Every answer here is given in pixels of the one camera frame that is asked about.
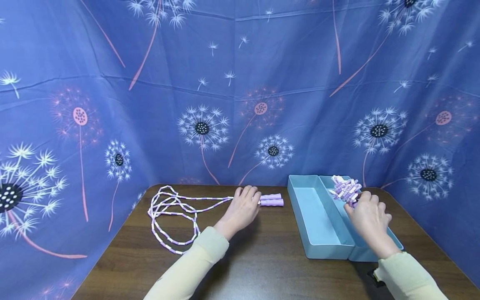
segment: wooden table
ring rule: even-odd
[[[161,185],[153,186],[121,228],[86,278],[74,300],[141,300],[157,279],[179,258],[168,252],[150,231],[146,214]],[[174,186],[181,195],[224,197],[233,186]],[[192,299],[208,300],[362,300],[393,299],[385,287],[376,288],[366,273],[375,264],[309,260],[300,241],[285,187],[261,187],[264,194],[281,193],[285,207],[264,207],[254,223],[239,232],[225,258],[210,271]],[[387,193],[375,191],[394,218],[392,231],[406,250],[435,278],[450,300],[480,299],[479,290],[438,248],[427,234]],[[197,209],[213,201],[196,202]],[[226,211],[223,204],[199,214],[203,230]],[[165,216],[159,224],[174,239],[189,240],[192,223]]]

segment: plastic storage box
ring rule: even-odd
[[[310,259],[340,259],[376,262],[377,256],[359,236],[343,208],[327,189],[333,188],[331,176],[290,175],[288,194],[299,228],[305,255]],[[403,245],[388,228],[397,247]]]

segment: light yellow sleeve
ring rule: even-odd
[[[406,252],[379,260],[374,274],[395,300],[448,300],[432,276]]]
[[[207,227],[153,285],[144,300],[188,300],[207,272],[227,252],[229,243],[213,227]]]

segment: curtain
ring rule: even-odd
[[[70,299],[153,184],[290,174],[387,190],[479,286],[479,10],[3,1],[1,298]]]

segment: left hand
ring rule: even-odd
[[[260,209],[261,195],[262,193],[255,186],[237,188],[230,206],[214,228],[227,240],[230,240],[255,219]]]

